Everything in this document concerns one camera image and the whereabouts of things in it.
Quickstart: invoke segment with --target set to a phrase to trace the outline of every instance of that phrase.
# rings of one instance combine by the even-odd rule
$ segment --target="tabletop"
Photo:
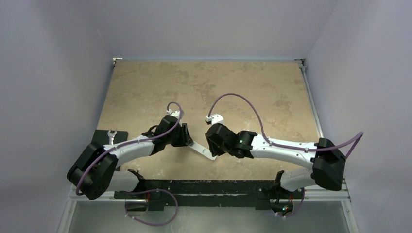
[[[294,62],[140,62],[118,60],[97,129],[139,136],[159,124],[170,101],[178,102],[194,141],[207,147],[205,123],[212,103],[224,93],[245,96],[256,107],[267,136],[317,142],[318,134],[299,65]],[[260,133],[250,106],[234,96],[222,98],[213,113],[235,133]],[[190,148],[166,148],[121,166],[146,179],[273,180],[297,165],[272,159],[238,159],[224,154],[215,161]]]

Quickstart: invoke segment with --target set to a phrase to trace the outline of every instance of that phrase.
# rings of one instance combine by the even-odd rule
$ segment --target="silver wrench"
[[[117,134],[117,130],[115,130],[114,133],[112,133],[112,130],[107,131],[107,136],[109,137],[109,144],[110,145],[114,144],[116,134]]]

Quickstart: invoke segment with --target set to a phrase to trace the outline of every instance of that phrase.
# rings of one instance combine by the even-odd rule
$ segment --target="gray wall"
[[[66,173],[97,125],[111,55],[70,2],[0,3],[1,232],[57,230]]]
[[[307,58],[325,135],[364,138],[346,178],[362,232],[411,232],[412,1],[340,0]]]
[[[116,57],[305,58],[337,0],[89,0]]]

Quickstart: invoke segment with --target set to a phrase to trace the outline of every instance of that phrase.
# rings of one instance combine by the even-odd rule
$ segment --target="wooden board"
[[[207,147],[205,123],[221,94],[245,96],[262,117],[268,136],[298,142],[318,141],[315,121],[297,63],[133,62],[116,63],[98,129],[117,129],[137,137],[157,125],[170,101],[181,104],[193,140]],[[213,113],[233,131],[260,133],[258,120],[242,99],[224,97]],[[298,166],[271,159],[238,159],[228,154],[211,161],[190,148],[166,149],[135,159],[122,170],[140,170],[147,179],[274,179],[279,170]]]

